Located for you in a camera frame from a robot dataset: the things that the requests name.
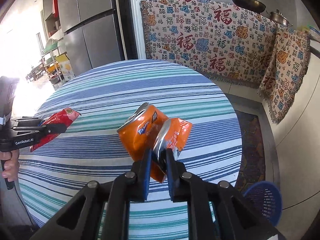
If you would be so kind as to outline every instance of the red bag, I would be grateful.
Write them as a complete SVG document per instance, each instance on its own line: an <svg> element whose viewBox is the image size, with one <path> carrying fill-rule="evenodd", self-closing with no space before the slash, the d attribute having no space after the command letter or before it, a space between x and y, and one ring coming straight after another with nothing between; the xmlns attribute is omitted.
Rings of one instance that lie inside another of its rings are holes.
<svg viewBox="0 0 320 240"><path fill-rule="evenodd" d="M52 14L55 18L59 16L58 0L52 0Z"/></svg>
<svg viewBox="0 0 320 240"><path fill-rule="evenodd" d="M45 120L42 123L42 125L49 124L49 123L64 123L68 128L73 123L73 121L77 119L79 115L81 114L68 107L56 114L53 114L51 117L49 117L49 119ZM38 149L42 145L52 141L58 135L59 133L55 133L55 134L48 134L47 136L43 137L38 144L30 146L30 152L33 152L34 150Z"/></svg>

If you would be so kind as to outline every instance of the crushed soda can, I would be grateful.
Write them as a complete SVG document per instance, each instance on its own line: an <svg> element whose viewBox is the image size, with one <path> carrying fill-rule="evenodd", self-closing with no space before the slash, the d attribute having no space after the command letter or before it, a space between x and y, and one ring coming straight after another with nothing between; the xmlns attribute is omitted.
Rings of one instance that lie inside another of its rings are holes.
<svg viewBox="0 0 320 240"><path fill-rule="evenodd" d="M192 123L180 118L170 118L164 122L152 150L152 159L156 159L156 163L163 172L166 172L164 150L172 149L173 157L177 160L186 145L191 128Z"/></svg>
<svg viewBox="0 0 320 240"><path fill-rule="evenodd" d="M152 149L156 137L168 117L148 102L143 103L118 130L120 141L132 159L142 159L147 149ZM162 183L166 176L152 161L150 176Z"/></svg>
<svg viewBox="0 0 320 240"><path fill-rule="evenodd" d="M68 128L75 119L78 118L78 116L81 115L77 111L67 107L63 109L60 112L57 112L50 116L47 120L45 120L41 125L49 124L49 123L63 123ZM34 150L38 149L42 145L52 141L54 138L56 138L59 135L59 133L55 134L48 134L45 137L43 137L38 144L30 146L30 152L33 152Z"/></svg>

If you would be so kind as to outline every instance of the floor rug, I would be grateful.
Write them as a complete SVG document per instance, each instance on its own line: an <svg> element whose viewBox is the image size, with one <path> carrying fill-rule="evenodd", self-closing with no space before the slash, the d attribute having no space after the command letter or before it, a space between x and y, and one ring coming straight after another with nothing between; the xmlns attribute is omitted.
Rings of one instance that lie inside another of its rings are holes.
<svg viewBox="0 0 320 240"><path fill-rule="evenodd" d="M235 188L245 192L252 184L265 180L266 166L258 116L236 111L242 137L242 158Z"/></svg>

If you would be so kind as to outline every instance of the fanta logo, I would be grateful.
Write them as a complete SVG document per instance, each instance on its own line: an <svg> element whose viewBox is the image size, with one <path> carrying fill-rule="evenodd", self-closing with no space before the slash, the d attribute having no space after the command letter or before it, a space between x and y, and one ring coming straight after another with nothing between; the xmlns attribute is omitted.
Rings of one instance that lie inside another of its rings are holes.
<svg viewBox="0 0 320 240"><path fill-rule="evenodd" d="M138 130L138 133L141 135L146 132L146 128L149 122L147 122L141 129Z"/></svg>

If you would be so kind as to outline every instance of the finger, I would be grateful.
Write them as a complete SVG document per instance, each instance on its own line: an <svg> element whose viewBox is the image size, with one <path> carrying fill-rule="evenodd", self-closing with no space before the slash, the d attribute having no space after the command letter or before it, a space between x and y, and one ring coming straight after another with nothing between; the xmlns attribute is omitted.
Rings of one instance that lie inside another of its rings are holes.
<svg viewBox="0 0 320 240"><path fill-rule="evenodd" d="M5 170L10 170L10 169L13 169L13 168L17 168L19 169L20 168L20 164L18 161L13 161L13 160L8 160L4 163L4 169Z"/></svg>
<svg viewBox="0 0 320 240"><path fill-rule="evenodd" d="M4 171L2 172L2 177L7 178L8 182L15 181L18 179L18 172L14 170Z"/></svg>
<svg viewBox="0 0 320 240"><path fill-rule="evenodd" d="M13 150L13 151L11 151L11 153L12 153L12 156L11 156L12 160L18 160L19 159L19 155L20 155L19 149L18 150Z"/></svg>
<svg viewBox="0 0 320 240"><path fill-rule="evenodd" d="M11 159L11 153L10 152L7 152L7 153L0 152L0 160L7 161L7 160L10 160L10 159Z"/></svg>

